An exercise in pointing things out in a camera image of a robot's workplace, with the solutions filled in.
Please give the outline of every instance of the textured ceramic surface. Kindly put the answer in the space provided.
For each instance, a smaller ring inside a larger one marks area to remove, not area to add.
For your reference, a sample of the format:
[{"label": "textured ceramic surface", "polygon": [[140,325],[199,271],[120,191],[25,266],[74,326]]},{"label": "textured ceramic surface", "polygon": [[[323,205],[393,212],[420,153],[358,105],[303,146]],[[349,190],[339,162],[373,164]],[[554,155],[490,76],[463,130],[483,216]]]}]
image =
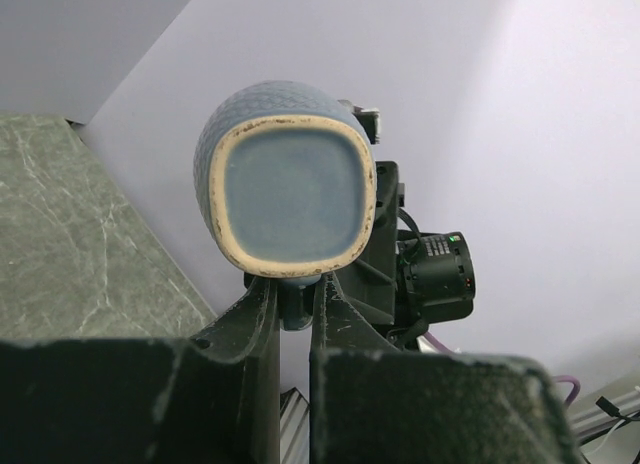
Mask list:
[{"label": "textured ceramic surface", "polygon": [[62,118],[0,114],[0,338],[190,335],[214,319]]},{"label": "textured ceramic surface", "polygon": [[[299,121],[310,116],[316,127],[297,127],[300,122],[273,116]],[[266,122],[263,118],[271,118],[265,130],[253,129]],[[245,130],[251,136],[237,138],[221,157],[221,141]],[[224,165],[214,172],[216,159],[224,159]],[[248,269],[249,258],[263,264],[328,263],[364,234],[368,237],[372,164],[367,136],[345,106],[304,84],[269,81],[234,94],[213,114],[198,143],[194,180],[205,222],[230,257],[225,247],[231,246],[220,237],[224,208],[234,245],[247,255],[230,258],[238,267]],[[216,189],[224,194],[217,208]]]}]

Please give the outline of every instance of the white wall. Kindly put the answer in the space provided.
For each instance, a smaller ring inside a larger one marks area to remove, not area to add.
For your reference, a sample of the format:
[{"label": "white wall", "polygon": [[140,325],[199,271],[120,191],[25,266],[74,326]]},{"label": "white wall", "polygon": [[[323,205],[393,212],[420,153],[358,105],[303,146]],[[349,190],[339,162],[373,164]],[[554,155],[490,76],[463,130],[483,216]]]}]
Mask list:
[{"label": "white wall", "polygon": [[[221,310],[242,286],[193,195],[208,115],[265,78],[380,107],[407,209],[474,258],[474,314],[434,333],[588,391],[640,350],[639,28],[632,0],[192,0],[81,134]],[[282,342],[304,387],[308,332]]]},{"label": "white wall", "polygon": [[0,0],[0,110],[88,122],[189,0]]}]

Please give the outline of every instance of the connector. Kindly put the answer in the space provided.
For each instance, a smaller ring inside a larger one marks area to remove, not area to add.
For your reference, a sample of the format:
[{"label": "connector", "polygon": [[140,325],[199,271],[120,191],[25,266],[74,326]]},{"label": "connector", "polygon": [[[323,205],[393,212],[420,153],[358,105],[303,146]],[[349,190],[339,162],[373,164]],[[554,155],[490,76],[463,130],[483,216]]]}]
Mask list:
[{"label": "connector", "polygon": [[600,396],[596,401],[596,406],[609,414],[611,417],[621,417],[620,408],[616,407],[609,399],[604,396]]}]

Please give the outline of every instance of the black cable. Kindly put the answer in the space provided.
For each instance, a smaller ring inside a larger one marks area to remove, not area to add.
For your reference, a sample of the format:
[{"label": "black cable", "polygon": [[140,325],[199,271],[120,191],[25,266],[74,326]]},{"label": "black cable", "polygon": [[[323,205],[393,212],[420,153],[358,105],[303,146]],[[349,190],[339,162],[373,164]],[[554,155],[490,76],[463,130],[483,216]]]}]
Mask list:
[{"label": "black cable", "polygon": [[[405,211],[401,207],[398,208],[398,217],[402,220],[402,222],[404,222],[407,225],[409,230],[411,232],[413,232],[413,234],[416,236],[416,239],[417,239],[417,242],[415,243],[415,245],[411,249],[406,249],[402,253],[402,258],[406,262],[408,262],[410,259],[413,259],[416,256],[416,253],[417,253],[417,251],[418,251],[418,249],[420,247],[423,248],[422,250],[424,251],[424,253],[426,255],[427,254],[427,245],[422,240],[422,234],[420,234],[420,229],[418,229],[418,225],[416,224],[416,221],[414,221],[413,218],[407,213],[407,211]],[[407,259],[406,258],[406,254],[408,254],[409,252],[411,252],[411,255]]]},{"label": "black cable", "polygon": [[[640,417],[640,411],[636,412],[631,417]],[[613,427],[617,422],[618,421],[613,422],[611,424],[611,427]],[[631,422],[635,422],[635,421],[626,421],[624,424],[620,425],[618,427],[618,429],[616,429],[616,431],[622,429],[624,426],[627,426],[627,425],[631,424]],[[580,441],[580,447],[584,446],[585,444],[589,444],[591,441],[595,441],[599,437],[602,437],[602,436],[606,435],[611,430],[611,427],[608,427],[606,429],[603,429],[602,431],[598,431],[595,434],[592,434],[592,435],[590,435],[588,437],[585,437],[583,440]]]}]

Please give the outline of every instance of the green marble countertop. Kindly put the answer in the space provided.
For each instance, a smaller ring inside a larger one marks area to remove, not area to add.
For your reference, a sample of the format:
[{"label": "green marble countertop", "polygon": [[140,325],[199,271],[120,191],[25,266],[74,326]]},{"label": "green marble countertop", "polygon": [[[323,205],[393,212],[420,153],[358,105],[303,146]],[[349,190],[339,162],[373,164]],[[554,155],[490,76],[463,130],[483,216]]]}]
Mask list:
[{"label": "green marble countertop", "polygon": [[0,338],[184,336],[214,314],[60,117],[0,114]]}]

